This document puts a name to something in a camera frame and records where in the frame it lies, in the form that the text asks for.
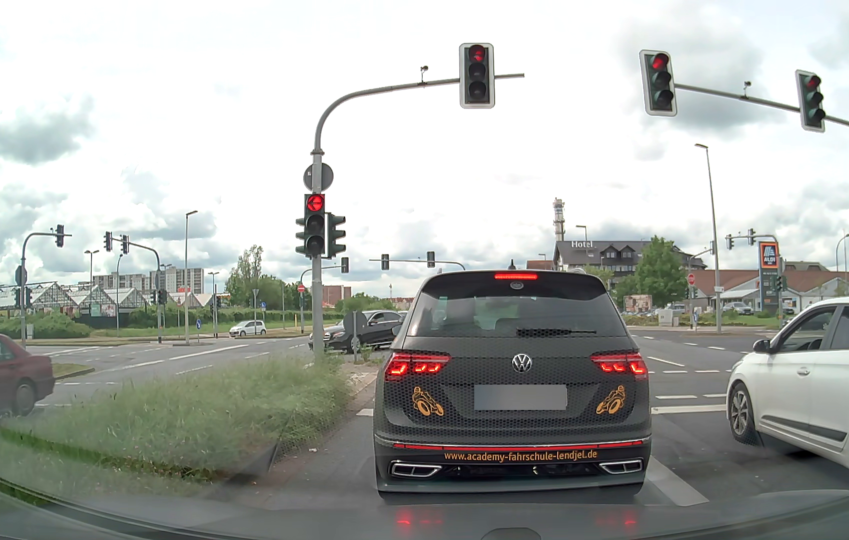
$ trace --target black mercedes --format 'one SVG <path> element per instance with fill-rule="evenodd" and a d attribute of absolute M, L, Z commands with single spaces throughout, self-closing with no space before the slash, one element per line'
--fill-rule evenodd
<path fill-rule="evenodd" d="M 395 333 L 373 412 L 382 496 L 640 489 L 648 370 L 597 277 L 438 274 Z"/>

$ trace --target rear windshield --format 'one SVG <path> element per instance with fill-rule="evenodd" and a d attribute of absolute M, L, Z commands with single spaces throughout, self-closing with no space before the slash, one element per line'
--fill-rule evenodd
<path fill-rule="evenodd" d="M 621 317 L 597 277 L 495 272 L 434 277 L 418 294 L 407 336 L 433 338 L 622 337 Z"/>

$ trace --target blurred license plate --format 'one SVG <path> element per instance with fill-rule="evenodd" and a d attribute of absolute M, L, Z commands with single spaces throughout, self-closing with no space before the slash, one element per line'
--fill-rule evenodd
<path fill-rule="evenodd" d="M 476 384 L 475 411 L 565 411 L 567 386 L 563 384 Z"/>

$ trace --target side mirror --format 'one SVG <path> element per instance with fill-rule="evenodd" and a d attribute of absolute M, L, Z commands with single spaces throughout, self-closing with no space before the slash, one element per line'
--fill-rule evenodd
<path fill-rule="evenodd" d="M 771 350 L 771 340 L 770 339 L 758 339 L 754 342 L 753 350 L 756 353 L 766 354 L 767 351 Z"/>

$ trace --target vw logo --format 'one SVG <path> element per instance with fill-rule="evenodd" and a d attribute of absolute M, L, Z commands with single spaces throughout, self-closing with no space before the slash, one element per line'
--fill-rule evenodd
<path fill-rule="evenodd" d="M 520 352 L 511 359 L 511 365 L 517 373 L 527 373 L 531 369 L 531 357 Z"/>

